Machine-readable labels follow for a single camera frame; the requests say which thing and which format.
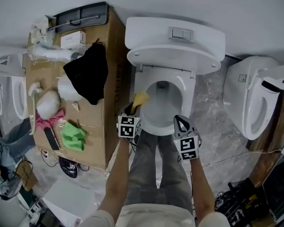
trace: person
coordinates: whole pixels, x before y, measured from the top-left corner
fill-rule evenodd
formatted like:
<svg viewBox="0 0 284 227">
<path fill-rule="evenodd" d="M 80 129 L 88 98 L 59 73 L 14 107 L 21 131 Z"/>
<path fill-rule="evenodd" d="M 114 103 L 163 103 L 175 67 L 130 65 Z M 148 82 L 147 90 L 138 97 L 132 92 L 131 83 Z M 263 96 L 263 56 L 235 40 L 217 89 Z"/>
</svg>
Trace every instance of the person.
<svg viewBox="0 0 284 227">
<path fill-rule="evenodd" d="M 36 145 L 34 137 L 29 135 L 30 130 L 30 121 L 26 118 L 0 138 L 0 186 L 11 180 L 10 177 L 14 176 L 15 165 Z"/>
<path fill-rule="evenodd" d="M 157 145 L 163 162 L 160 188 L 156 185 Z M 105 197 L 80 227 L 194 226 L 192 192 L 199 227 L 230 226 L 223 214 L 214 211 L 213 192 L 198 158 L 190 160 L 191 190 L 171 135 L 158 137 L 142 131 L 129 172 L 128 154 L 128 142 L 121 138 Z"/>
</svg>

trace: leg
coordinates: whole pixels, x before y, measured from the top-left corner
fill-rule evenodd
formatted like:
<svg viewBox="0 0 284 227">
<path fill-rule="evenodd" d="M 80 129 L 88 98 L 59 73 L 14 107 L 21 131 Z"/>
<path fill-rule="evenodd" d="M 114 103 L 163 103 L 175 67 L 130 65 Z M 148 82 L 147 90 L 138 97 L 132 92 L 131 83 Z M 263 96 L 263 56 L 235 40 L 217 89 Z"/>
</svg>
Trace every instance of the leg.
<svg viewBox="0 0 284 227">
<path fill-rule="evenodd" d="M 12 128 L 9 133 L 7 133 L 5 136 L 3 136 L 0 139 L 0 141 L 3 144 L 9 145 L 22 138 L 24 135 L 29 133 L 30 130 L 31 130 L 30 121 L 29 118 L 26 118 L 25 120 L 23 120 L 21 124 Z"/>
<path fill-rule="evenodd" d="M 171 135 L 159 137 L 159 151 L 163 161 L 160 190 L 167 203 L 193 213 L 192 191 Z"/>
<path fill-rule="evenodd" d="M 26 135 L 22 136 L 22 138 L 18 139 L 11 144 L 6 145 L 5 147 L 9 147 L 9 154 L 14 158 L 15 162 L 19 162 L 24 155 L 32 149 L 35 144 L 34 137 L 27 133 Z"/>
<path fill-rule="evenodd" d="M 128 194 L 124 205 L 155 203 L 158 193 L 155 165 L 157 142 L 157 136 L 141 132 L 129 171 Z"/>
</svg>

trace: white shirt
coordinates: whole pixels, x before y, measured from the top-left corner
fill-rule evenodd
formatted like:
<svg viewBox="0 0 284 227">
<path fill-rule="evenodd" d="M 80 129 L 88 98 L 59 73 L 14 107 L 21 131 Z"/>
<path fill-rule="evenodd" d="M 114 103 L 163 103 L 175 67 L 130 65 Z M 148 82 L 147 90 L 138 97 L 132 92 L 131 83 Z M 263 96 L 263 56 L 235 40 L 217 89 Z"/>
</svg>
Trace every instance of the white shirt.
<svg viewBox="0 0 284 227">
<path fill-rule="evenodd" d="M 183 208 L 163 204 L 124 206 L 115 225 L 113 217 L 103 210 L 89 216 L 80 227 L 194 227 L 191 213 Z M 227 218 L 217 212 L 205 216 L 198 227 L 230 227 Z"/>
</svg>

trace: toilet tank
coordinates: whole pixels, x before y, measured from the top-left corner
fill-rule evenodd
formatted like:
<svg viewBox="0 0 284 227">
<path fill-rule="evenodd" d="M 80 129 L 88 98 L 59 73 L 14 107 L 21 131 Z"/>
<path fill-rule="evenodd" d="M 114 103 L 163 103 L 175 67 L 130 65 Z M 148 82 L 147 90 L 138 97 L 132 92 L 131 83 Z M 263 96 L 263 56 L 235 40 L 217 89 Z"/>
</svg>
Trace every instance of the toilet tank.
<svg viewBox="0 0 284 227">
<path fill-rule="evenodd" d="M 219 30 L 182 20 L 158 17 L 130 17 L 126 21 L 125 45 L 128 49 L 168 45 L 225 57 L 225 34 Z"/>
</svg>

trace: marble floor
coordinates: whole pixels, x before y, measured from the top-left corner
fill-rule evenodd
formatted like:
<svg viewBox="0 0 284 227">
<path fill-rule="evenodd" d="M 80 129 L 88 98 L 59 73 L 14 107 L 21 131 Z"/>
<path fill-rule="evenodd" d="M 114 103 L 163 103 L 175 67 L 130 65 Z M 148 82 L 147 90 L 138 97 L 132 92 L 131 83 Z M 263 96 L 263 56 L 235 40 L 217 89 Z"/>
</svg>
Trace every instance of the marble floor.
<svg viewBox="0 0 284 227">
<path fill-rule="evenodd" d="M 223 108 L 222 93 L 227 68 L 236 62 L 236 60 L 226 57 L 219 71 L 199 75 L 196 79 L 191 117 L 195 120 L 202 137 L 200 159 L 214 194 L 227 190 L 228 182 L 237 182 L 248 177 L 259 158 L 259 154 L 243 154 L 248 152 L 245 148 L 247 139 L 236 129 Z M 7 84 L 10 92 L 10 82 L 7 82 Z M 13 126 L 21 122 L 16 116 L 13 104 L 8 103 L 12 102 L 10 94 L 9 98 L 6 99 L 7 113 L 0 117 L 0 126 L 3 133 L 7 133 Z M 88 172 L 80 171 L 76 179 L 66 176 L 59 166 L 48 167 L 43 162 L 41 153 L 37 148 L 29 151 L 26 157 L 34 165 L 34 173 L 38 179 L 38 185 L 34 187 L 34 191 L 37 195 L 44 196 L 55 181 L 62 178 L 94 191 L 97 200 L 95 205 L 98 205 L 104 197 L 105 183 L 115 160 L 115 154 L 116 152 L 113 154 L 106 171 L 96 169 L 90 169 Z M 130 164 L 133 157 L 134 153 L 130 157 Z M 190 180 L 190 164 L 182 162 L 182 165 Z M 161 168 L 162 160 L 159 153 L 157 153 L 156 173 L 158 185 L 161 180 Z"/>
</svg>

